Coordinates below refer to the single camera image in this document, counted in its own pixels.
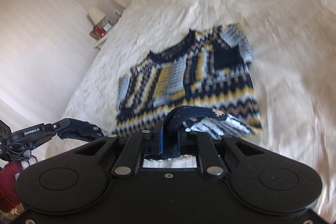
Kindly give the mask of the left hand in red glove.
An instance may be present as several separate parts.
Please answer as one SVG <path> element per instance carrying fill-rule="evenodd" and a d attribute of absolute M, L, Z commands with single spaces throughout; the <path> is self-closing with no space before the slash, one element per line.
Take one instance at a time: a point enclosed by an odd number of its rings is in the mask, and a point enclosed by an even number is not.
<path fill-rule="evenodd" d="M 16 182 L 20 173 L 37 163 L 38 159 L 31 156 L 28 160 L 11 161 L 1 170 L 1 214 L 8 214 L 21 202 L 16 191 Z"/>

